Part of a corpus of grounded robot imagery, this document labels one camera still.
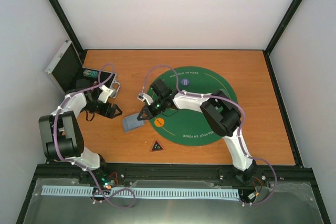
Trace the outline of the blue playing card deck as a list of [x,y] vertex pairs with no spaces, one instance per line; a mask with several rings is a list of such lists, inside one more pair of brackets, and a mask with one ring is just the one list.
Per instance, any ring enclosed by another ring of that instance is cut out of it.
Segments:
[[126,116],[122,120],[122,127],[125,132],[140,128],[144,125],[144,121],[138,120],[138,114]]

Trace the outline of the orange small blind button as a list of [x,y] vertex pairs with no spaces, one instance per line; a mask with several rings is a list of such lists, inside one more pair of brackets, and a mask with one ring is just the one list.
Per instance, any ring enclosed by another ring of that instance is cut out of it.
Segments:
[[163,126],[164,126],[164,123],[165,123],[165,121],[164,121],[163,118],[156,118],[156,119],[154,120],[154,125],[155,125],[156,127],[163,127]]

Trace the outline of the blue big blind button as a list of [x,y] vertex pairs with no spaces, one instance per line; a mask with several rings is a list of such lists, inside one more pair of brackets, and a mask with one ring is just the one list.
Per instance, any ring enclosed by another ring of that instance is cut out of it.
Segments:
[[181,80],[181,85],[184,87],[187,87],[190,85],[190,80],[189,79],[182,79]]

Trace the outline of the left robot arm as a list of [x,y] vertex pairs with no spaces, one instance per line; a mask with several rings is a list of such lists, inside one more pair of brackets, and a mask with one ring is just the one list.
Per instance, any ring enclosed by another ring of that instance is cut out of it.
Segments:
[[48,161],[70,162],[83,170],[91,170],[97,183],[108,180],[109,170],[104,158],[85,147],[77,121],[85,111],[113,119],[122,114],[116,104],[108,102],[118,91],[105,85],[96,89],[70,90],[61,105],[51,114],[40,117],[38,124],[44,155]]

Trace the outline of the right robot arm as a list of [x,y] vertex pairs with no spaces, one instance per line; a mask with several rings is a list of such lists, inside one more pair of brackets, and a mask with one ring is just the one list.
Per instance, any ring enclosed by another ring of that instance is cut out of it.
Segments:
[[252,180],[257,164],[242,134],[245,113],[236,102],[221,90],[206,94],[172,90],[161,79],[154,81],[150,88],[157,98],[153,99],[145,92],[138,94],[138,100],[144,103],[137,117],[139,121],[151,120],[166,109],[201,113],[212,131],[224,139],[232,157],[237,182],[245,185]]

